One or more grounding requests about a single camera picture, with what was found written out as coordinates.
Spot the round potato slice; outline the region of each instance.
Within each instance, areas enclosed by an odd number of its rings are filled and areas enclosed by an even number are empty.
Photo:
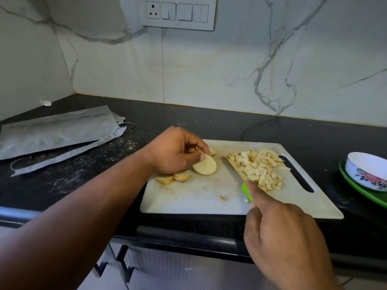
[[[175,179],[173,178],[173,175],[165,175],[155,177],[155,180],[162,185],[168,185],[171,184]]]
[[[191,177],[191,172],[189,170],[178,172],[173,175],[173,178],[179,182],[185,182],[188,179],[190,179],[190,177]]]
[[[209,148],[209,149],[210,149],[210,156],[215,156],[216,151],[213,148]]]
[[[203,161],[196,163],[192,167],[201,175],[214,174],[216,171],[216,161],[210,155],[204,155],[206,158]]]

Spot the person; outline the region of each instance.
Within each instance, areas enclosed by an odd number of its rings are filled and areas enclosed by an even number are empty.
[[[0,289],[77,289],[148,179],[203,160],[196,147],[210,153],[198,136],[170,127],[0,239]],[[255,207],[246,216],[244,241],[262,273],[281,290],[342,289],[315,220],[247,185]]]

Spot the bowl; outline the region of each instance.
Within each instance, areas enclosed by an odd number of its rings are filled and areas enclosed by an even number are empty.
[[[368,153],[349,153],[345,163],[348,176],[356,183],[387,192],[387,160]]]

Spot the cutting board handle hole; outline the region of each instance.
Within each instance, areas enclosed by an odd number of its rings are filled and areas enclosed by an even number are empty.
[[[294,178],[298,181],[298,183],[302,186],[303,189],[306,191],[313,193],[312,187],[307,183],[307,181],[301,176],[301,174],[297,171],[296,168],[292,165],[292,163],[288,160],[286,156],[279,156],[281,159],[283,159],[285,162],[284,164],[289,167],[291,170],[290,172],[293,174]]]

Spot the backsplash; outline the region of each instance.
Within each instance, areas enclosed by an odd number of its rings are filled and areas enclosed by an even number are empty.
[[[48,0],[76,92],[387,126],[387,0],[218,0],[213,32],[126,1]]]
[[[0,120],[74,88],[46,0],[0,0]]]

